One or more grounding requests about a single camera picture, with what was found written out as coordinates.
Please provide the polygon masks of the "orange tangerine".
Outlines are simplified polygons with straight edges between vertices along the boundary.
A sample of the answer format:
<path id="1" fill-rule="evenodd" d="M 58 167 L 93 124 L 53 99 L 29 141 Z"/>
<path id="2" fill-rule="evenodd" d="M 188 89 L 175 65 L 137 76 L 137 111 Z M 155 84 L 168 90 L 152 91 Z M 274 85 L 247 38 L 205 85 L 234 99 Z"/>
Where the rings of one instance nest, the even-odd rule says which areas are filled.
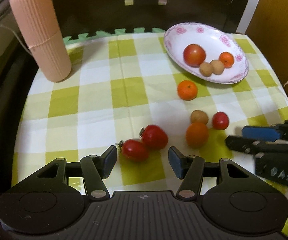
<path id="1" fill-rule="evenodd" d="M 231 68 L 234 64 L 234 57 L 231 53 L 225 51 L 219 55 L 219 60 L 223 63 L 225 68 Z"/>
<path id="2" fill-rule="evenodd" d="M 188 146 L 192 148 L 203 146 L 209 139 L 208 127 L 201 122 L 192 123 L 186 130 L 185 139 Z"/>
<path id="3" fill-rule="evenodd" d="M 177 93 L 182 100 L 191 101 L 197 97 L 198 88 L 192 81 L 184 80 L 178 84 Z"/>

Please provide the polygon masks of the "red cherry tomato with stem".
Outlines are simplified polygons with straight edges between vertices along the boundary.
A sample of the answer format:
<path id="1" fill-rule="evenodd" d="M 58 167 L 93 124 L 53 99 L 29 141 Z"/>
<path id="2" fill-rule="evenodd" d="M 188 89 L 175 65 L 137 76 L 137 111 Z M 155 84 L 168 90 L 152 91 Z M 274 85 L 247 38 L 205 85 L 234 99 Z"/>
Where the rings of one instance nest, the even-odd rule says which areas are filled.
<path id="1" fill-rule="evenodd" d="M 121 150 L 122 155 L 132 161 L 145 161 L 149 157 L 148 148 L 137 139 L 128 139 L 120 141 L 117 146 Z"/>

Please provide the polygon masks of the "small red cherry tomato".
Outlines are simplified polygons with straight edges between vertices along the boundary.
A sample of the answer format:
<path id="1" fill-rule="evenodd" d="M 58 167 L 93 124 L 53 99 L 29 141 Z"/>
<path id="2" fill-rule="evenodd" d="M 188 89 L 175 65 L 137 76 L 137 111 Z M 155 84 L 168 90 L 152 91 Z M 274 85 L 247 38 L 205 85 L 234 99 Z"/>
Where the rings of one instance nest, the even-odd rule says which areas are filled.
<path id="1" fill-rule="evenodd" d="M 212 117 L 212 126 L 217 130 L 225 130 L 229 126 L 229 118 L 224 112 L 217 112 Z"/>

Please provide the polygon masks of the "brown longan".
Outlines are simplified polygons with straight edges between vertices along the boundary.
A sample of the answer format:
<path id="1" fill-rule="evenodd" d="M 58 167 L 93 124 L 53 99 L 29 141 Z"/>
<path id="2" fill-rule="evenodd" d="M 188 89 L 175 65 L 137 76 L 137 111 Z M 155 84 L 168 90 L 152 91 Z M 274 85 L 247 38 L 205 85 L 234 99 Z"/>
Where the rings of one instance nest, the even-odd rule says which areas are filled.
<path id="1" fill-rule="evenodd" d="M 210 64 L 213 67 L 213 74 L 221 75 L 224 72 L 224 64 L 220 60 L 212 60 Z"/>
<path id="2" fill-rule="evenodd" d="M 191 121 L 191 123 L 199 122 L 199 123 L 207 125 L 207 123 L 209 121 L 209 117 L 204 111 L 194 110 L 191 113 L 190 121 Z"/>
<path id="3" fill-rule="evenodd" d="M 203 76 L 209 77 L 213 73 L 213 66 L 210 63 L 204 62 L 199 66 L 199 71 Z"/>

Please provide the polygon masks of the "brown longan front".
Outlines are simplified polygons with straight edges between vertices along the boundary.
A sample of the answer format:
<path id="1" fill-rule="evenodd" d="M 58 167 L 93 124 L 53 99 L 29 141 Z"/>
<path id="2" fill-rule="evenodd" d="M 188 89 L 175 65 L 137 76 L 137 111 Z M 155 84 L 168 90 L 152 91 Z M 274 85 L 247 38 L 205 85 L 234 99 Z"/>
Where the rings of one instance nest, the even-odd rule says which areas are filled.
<path id="1" fill-rule="evenodd" d="M 203 76 L 209 77 L 213 73 L 213 66 L 210 63 L 204 62 L 199 66 L 199 71 Z"/>

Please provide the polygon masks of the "orange tangerine front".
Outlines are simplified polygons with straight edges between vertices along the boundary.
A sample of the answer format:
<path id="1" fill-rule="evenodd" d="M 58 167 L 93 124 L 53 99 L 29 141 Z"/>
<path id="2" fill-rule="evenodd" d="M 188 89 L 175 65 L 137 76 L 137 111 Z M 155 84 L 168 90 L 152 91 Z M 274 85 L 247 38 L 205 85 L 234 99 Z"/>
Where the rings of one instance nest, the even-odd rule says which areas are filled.
<path id="1" fill-rule="evenodd" d="M 225 51 L 219 55 L 219 60 L 223 63 L 225 68 L 231 68 L 234 64 L 234 57 L 231 53 Z"/>

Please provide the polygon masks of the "large red tomato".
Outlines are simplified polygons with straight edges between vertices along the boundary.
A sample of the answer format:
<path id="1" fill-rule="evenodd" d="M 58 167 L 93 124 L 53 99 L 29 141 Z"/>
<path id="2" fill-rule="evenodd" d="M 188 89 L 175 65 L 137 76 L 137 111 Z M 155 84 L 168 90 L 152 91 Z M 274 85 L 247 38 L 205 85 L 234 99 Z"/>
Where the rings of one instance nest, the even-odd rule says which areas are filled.
<path id="1" fill-rule="evenodd" d="M 183 58 L 187 65 L 199 67 L 206 59 L 206 52 L 197 44 L 189 44 L 183 51 Z"/>

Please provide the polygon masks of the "green checked tablecloth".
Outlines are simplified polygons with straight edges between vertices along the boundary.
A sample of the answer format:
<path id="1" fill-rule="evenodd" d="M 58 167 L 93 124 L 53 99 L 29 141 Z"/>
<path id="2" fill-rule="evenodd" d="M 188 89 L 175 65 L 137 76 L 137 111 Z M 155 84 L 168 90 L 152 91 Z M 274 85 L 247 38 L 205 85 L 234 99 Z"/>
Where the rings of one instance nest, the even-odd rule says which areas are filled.
<path id="1" fill-rule="evenodd" d="M 55 158 L 75 162 L 102 154 L 110 145 L 137 138 L 141 128 L 154 124 L 168 135 L 169 146 L 196 154 L 208 162 L 231 158 L 249 171 L 250 155 L 230 151 L 224 140 L 240 134 L 246 125 L 268 126 L 288 119 L 288 97 L 260 50 L 245 35 L 234 35 L 249 62 L 247 77 L 234 85 L 199 79 L 180 69 L 167 55 L 161 33 L 128 34 L 67 46 L 72 72 L 59 83 L 41 71 L 34 77 L 17 130 L 13 184 Z M 192 81 L 198 88 L 191 101 L 179 98 L 177 86 Z M 209 139 L 199 148 L 188 146 L 185 134 L 194 110 L 204 111 Z M 225 130 L 212 126 L 212 117 L 224 112 Z M 97 206 L 83 230 L 92 238 L 218 239 L 213 230 L 196 223 L 189 206 L 159 211 L 145 191 L 176 191 L 167 150 L 153 151 L 136 163 L 120 155 L 105 185 L 110 193 L 137 191 L 122 197 L 122 206 Z"/>

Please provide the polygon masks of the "white floral plate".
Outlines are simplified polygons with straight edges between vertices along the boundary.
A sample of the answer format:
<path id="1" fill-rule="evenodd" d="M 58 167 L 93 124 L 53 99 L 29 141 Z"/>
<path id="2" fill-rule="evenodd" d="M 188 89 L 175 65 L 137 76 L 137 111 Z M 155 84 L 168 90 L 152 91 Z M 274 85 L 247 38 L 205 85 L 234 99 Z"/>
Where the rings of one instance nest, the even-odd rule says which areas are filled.
<path id="1" fill-rule="evenodd" d="M 203 76 L 198 67 L 189 66 L 184 61 L 184 50 L 190 44 L 197 44 L 204 49 L 206 62 L 217 60 L 221 53 L 227 52 L 233 56 L 234 64 L 225 69 L 221 75 Z M 169 57 L 179 67 L 213 83 L 238 83 L 247 76 L 249 71 L 246 55 L 232 36 L 209 25 L 193 22 L 176 24 L 165 32 L 164 47 Z"/>

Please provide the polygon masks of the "green foam mat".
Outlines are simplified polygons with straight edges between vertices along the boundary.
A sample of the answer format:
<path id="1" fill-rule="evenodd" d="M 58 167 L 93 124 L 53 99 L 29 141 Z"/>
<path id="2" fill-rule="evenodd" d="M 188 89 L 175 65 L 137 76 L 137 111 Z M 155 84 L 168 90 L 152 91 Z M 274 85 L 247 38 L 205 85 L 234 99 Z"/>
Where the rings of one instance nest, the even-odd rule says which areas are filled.
<path id="1" fill-rule="evenodd" d="M 161 28 L 144 28 L 144 27 L 137 27 L 134 29 L 126 29 L 126 28 L 118 28 L 113 31 L 113 33 L 109 33 L 107 31 L 98 30 L 95 31 L 94 34 L 90 33 L 82 33 L 78 34 L 76 37 L 67 36 L 63 38 L 64 44 L 70 45 L 74 43 L 80 43 L 88 40 L 95 40 L 98 38 L 104 37 L 111 37 L 111 36 L 120 36 L 126 34 L 143 34 L 143 33 L 164 33 L 165 30 Z"/>

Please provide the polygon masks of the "dark wooden cabinet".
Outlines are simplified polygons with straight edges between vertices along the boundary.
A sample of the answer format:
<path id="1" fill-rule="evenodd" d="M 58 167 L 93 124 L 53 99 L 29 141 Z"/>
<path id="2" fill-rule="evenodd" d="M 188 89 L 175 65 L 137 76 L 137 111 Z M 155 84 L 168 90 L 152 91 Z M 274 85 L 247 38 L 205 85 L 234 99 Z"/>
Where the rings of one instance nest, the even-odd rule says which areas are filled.
<path id="1" fill-rule="evenodd" d="M 53 0 L 63 36 L 135 28 L 167 30 L 182 22 L 236 31 L 248 0 Z"/>

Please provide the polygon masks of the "pink ribbed cylinder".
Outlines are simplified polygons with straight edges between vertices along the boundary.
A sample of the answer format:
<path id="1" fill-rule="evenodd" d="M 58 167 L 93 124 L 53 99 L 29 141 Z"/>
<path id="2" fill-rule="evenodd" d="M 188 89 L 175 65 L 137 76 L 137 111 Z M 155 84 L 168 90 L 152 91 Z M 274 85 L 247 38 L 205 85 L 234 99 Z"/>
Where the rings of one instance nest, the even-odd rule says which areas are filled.
<path id="1" fill-rule="evenodd" d="M 34 60 L 52 82 L 64 80 L 71 61 L 62 39 L 52 0 L 9 0 L 21 34 Z"/>

